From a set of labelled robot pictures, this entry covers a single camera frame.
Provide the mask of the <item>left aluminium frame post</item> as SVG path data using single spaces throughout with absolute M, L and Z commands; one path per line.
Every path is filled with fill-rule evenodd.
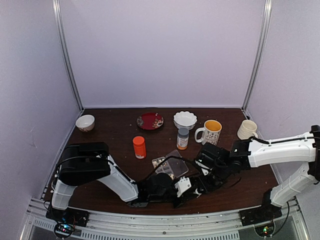
M 71 64 L 71 58 L 69 55 L 68 51 L 68 46 L 67 46 L 67 40 L 66 40 L 66 35 L 64 31 L 64 25 L 63 25 L 63 18 L 62 18 L 62 12 L 61 12 L 61 3 L 59 0 L 52 0 L 52 7 L 53 7 L 53 14 L 55 17 L 55 22 L 56 22 L 56 27 L 57 27 L 57 32 L 59 36 L 59 41 L 60 41 L 60 46 L 62 50 L 62 56 L 63 56 L 63 61 L 68 77 L 68 81 L 71 86 L 71 91 L 72 94 L 75 98 L 77 107 L 79 111 L 83 111 L 84 107 L 80 98 L 79 90 L 75 81 L 73 69 L 72 69 L 72 64 Z

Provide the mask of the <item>floral mug yellow inside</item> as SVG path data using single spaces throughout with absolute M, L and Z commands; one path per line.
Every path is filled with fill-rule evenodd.
M 218 144 L 219 137 L 222 131 L 222 124 L 217 120 L 207 120 L 203 127 L 195 130 L 194 139 L 196 143 L 201 143 L 205 145 L 210 143 L 214 146 Z

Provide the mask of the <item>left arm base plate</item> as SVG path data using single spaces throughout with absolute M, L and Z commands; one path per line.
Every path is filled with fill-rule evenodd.
M 65 210 L 60 210 L 49 206 L 45 217 L 60 223 L 86 227 L 89 220 L 89 212 L 69 207 Z

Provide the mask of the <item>small white dropper bottle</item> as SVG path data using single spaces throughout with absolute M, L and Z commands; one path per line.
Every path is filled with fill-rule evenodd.
M 198 189 L 196 189 L 196 190 L 194 191 L 194 193 L 197 194 L 198 197 L 202 195 L 202 193 L 200 193 L 200 192 L 198 191 Z

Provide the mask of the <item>white ceramic bowl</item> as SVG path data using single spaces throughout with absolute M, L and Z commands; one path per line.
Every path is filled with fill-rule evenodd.
M 95 117 L 90 114 L 83 115 L 76 120 L 75 126 L 81 132 L 92 131 L 95 127 Z

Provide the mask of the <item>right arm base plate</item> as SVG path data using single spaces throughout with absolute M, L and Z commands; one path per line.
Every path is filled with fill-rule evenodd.
M 243 226 L 255 225 L 282 216 L 282 208 L 272 204 L 261 205 L 239 212 L 240 220 Z

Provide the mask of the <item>grey cap pill bottle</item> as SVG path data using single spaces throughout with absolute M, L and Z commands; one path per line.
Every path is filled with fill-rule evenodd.
M 189 130 L 185 127 L 179 128 L 177 133 L 176 146 L 179 150 L 185 150 L 188 147 Z

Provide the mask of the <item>red floral plate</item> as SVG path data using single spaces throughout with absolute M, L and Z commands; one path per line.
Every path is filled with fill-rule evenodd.
M 164 118 L 157 112 L 148 112 L 136 119 L 139 128 L 147 131 L 159 129 L 164 124 Z

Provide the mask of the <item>white scalloped bowl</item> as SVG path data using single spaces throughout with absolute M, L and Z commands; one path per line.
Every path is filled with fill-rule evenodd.
M 178 129 L 186 128 L 192 130 L 197 121 L 197 116 L 189 111 L 180 111 L 173 116 L 173 123 Z

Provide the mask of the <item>orange pill bottle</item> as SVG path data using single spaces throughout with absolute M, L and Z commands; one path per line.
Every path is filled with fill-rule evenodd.
M 132 140 L 134 154 L 137 159 L 144 159 L 147 156 L 145 138 L 142 136 L 135 136 Z

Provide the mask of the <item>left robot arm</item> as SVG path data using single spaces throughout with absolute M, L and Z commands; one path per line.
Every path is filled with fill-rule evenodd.
M 174 208 L 201 196 L 193 177 L 173 180 L 169 174 L 153 173 L 135 181 L 124 173 L 109 153 L 104 142 L 79 143 L 67 146 L 56 165 L 50 205 L 61 222 L 72 218 L 68 207 L 75 189 L 98 181 L 116 193 L 130 207 L 144 208 L 149 203 L 172 203 Z

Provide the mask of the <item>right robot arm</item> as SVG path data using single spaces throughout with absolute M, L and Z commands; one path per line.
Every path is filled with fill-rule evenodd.
M 313 125 L 310 131 L 301 135 L 279 139 L 262 140 L 251 136 L 235 141 L 231 150 L 206 143 L 194 162 L 205 171 L 209 181 L 206 192 L 219 188 L 230 175 L 242 170 L 302 162 L 301 167 L 287 180 L 264 193 L 256 216 L 266 221 L 276 212 L 276 208 L 281 208 L 306 187 L 320 181 L 320 127 Z

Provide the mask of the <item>cream ribbed mug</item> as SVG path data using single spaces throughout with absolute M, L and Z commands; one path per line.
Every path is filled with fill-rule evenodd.
M 246 140 L 250 137 L 258 137 L 257 134 L 258 126 L 257 124 L 249 119 L 243 120 L 238 131 L 237 131 L 237 137 L 240 140 Z

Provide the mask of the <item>aluminium frame post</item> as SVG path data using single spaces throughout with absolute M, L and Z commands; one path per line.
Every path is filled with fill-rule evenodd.
M 244 113 L 248 110 L 250 99 L 254 90 L 257 77 L 258 77 L 259 69 L 261 66 L 262 58 L 263 58 L 264 48 L 266 46 L 267 37 L 269 33 L 271 16 L 272 16 L 272 0 L 265 0 L 257 50 L 254 58 L 250 79 L 249 79 L 249 84 L 248 84 L 245 98 L 241 108 Z
M 83 111 L 84 107 L 80 98 L 79 90 L 75 81 L 73 69 L 72 69 L 72 64 L 71 64 L 71 58 L 69 55 L 68 51 L 68 46 L 67 46 L 67 40 L 66 40 L 66 35 L 64 31 L 64 25 L 63 25 L 63 18 L 62 18 L 62 12 L 61 12 L 61 3 L 59 0 L 52 0 L 52 7 L 53 7 L 53 14 L 55 17 L 55 22 L 56 22 L 56 27 L 57 27 L 57 32 L 59 36 L 59 41 L 60 41 L 60 46 L 62 50 L 62 56 L 63 56 L 63 61 L 68 77 L 68 81 L 71 86 L 71 91 L 72 94 L 75 98 L 77 107 L 79 111 Z

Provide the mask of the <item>clear plastic pill organizer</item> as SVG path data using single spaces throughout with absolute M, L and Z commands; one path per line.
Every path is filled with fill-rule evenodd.
M 151 161 L 154 168 L 156 168 L 160 163 L 162 163 L 167 157 L 174 156 L 174 157 L 181 157 L 178 150 L 173 150 L 166 156 L 155 158 Z M 166 173 L 169 175 L 173 180 L 176 178 L 180 178 L 185 175 L 189 171 L 186 163 L 181 159 L 170 158 L 165 163 L 163 163 L 156 171 L 156 174 L 159 173 Z

